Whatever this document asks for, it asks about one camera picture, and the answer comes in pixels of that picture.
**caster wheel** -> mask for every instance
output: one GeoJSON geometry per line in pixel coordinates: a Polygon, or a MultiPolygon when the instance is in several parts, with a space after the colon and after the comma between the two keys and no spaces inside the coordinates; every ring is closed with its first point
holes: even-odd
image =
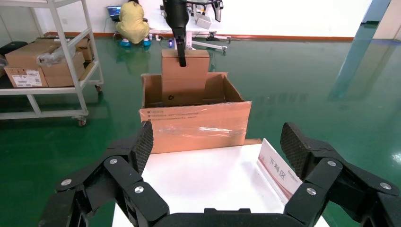
{"type": "Polygon", "coordinates": [[[97,92],[99,92],[99,93],[102,92],[102,87],[101,87],[101,86],[95,85],[95,87],[96,87],[96,91],[97,91],[97,92]]]}
{"type": "Polygon", "coordinates": [[[87,124],[86,118],[78,120],[78,126],[79,127],[84,127],[87,124]]]}

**white wall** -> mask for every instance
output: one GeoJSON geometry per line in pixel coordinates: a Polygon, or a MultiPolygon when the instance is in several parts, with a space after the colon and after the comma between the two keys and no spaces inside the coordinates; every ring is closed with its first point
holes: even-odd
{"type": "MultiPolygon", "coordinates": [[[[30,43],[39,36],[30,8],[1,6],[0,15],[12,41],[30,43]]],[[[8,36],[4,29],[0,28],[0,33],[0,39],[3,39],[5,35],[8,36]]]]}
{"type": "Polygon", "coordinates": [[[366,21],[381,21],[384,13],[387,10],[390,0],[372,0],[369,10],[366,12],[363,22],[366,21]]]}
{"type": "Polygon", "coordinates": [[[399,33],[397,34],[397,36],[395,38],[398,40],[401,40],[401,27],[400,27],[399,33]]]}
{"type": "Polygon", "coordinates": [[[0,47],[11,42],[11,38],[6,30],[3,20],[0,18],[0,47]]]}
{"type": "MultiPolygon", "coordinates": [[[[145,17],[150,1],[142,0],[145,17]]],[[[108,18],[106,6],[121,5],[121,0],[87,0],[94,32],[103,32],[108,18]]],[[[222,20],[225,28],[220,34],[230,35],[288,35],[354,37],[371,0],[226,0],[222,20]]],[[[58,9],[66,32],[80,32],[86,24],[81,3],[58,9]]],[[[36,10],[44,32],[56,31],[49,10],[36,10]]],[[[106,32],[114,32],[108,20],[106,32]]]]}
{"type": "Polygon", "coordinates": [[[394,39],[401,27],[401,0],[392,0],[382,21],[377,27],[374,39],[394,39]]]}

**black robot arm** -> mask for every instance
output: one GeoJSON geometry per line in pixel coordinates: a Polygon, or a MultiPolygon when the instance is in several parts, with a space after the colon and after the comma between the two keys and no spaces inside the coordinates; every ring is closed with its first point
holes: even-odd
{"type": "Polygon", "coordinates": [[[62,179],[38,226],[87,227],[100,206],[115,201],[135,227],[312,227],[332,201],[363,227],[401,227],[394,184],[351,165],[330,144],[305,137],[292,123],[284,124],[281,147],[304,183],[284,214],[205,209],[170,215],[167,203],[141,177],[152,147],[152,125],[143,122],[137,136],[115,141],[97,162],[62,179]]]}
{"type": "Polygon", "coordinates": [[[180,66],[185,67],[185,27],[189,21],[186,3],[181,0],[163,0],[166,11],[166,22],[173,31],[177,43],[178,59],[180,66]]]}
{"type": "Polygon", "coordinates": [[[181,67],[186,67],[185,60],[185,27],[189,21],[187,12],[188,4],[212,5],[215,18],[218,22],[221,21],[221,10],[223,9],[223,0],[212,0],[210,2],[192,2],[186,0],[163,0],[164,9],[166,12],[166,22],[173,31],[174,39],[177,43],[178,59],[181,67]]]}

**white sign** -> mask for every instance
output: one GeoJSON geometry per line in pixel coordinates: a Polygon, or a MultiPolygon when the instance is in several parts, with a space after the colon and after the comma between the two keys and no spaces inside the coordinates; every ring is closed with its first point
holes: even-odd
{"type": "Polygon", "coordinates": [[[267,180],[272,180],[270,184],[275,186],[273,188],[281,200],[287,203],[302,181],[266,139],[262,142],[259,163],[267,180]]]}

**small cardboard box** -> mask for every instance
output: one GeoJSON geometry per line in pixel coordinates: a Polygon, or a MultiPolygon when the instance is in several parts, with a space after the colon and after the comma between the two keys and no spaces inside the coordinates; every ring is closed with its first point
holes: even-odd
{"type": "MultiPolygon", "coordinates": [[[[84,56],[82,52],[75,52],[72,58],[77,77],[80,78],[84,72],[84,56]]],[[[58,64],[49,66],[42,66],[44,76],[49,87],[68,87],[74,86],[70,69],[68,68],[67,61],[64,59],[58,64]]]]}
{"type": "MultiPolygon", "coordinates": [[[[66,38],[67,42],[72,40],[72,38],[66,38]]],[[[41,44],[55,44],[57,47],[61,46],[59,38],[36,38],[35,43],[41,44]]],[[[86,62],[91,62],[93,60],[93,51],[91,48],[91,40],[89,38],[81,39],[75,45],[76,51],[82,52],[84,54],[84,59],[86,62]]]]}
{"type": "Polygon", "coordinates": [[[227,73],[209,72],[205,78],[201,105],[163,107],[162,76],[142,75],[139,114],[141,121],[152,121],[152,153],[244,144],[252,103],[243,100],[227,73]]]}
{"type": "Polygon", "coordinates": [[[10,67],[24,69],[37,69],[36,58],[42,53],[52,53],[57,46],[54,44],[28,44],[17,50],[6,54],[6,59],[10,67]]]}
{"type": "Polygon", "coordinates": [[[24,69],[4,67],[13,87],[48,87],[41,68],[24,69]]]}
{"type": "Polygon", "coordinates": [[[187,66],[180,67],[177,50],[162,50],[162,101],[165,106],[201,104],[205,96],[209,53],[186,50],[187,66]]]}

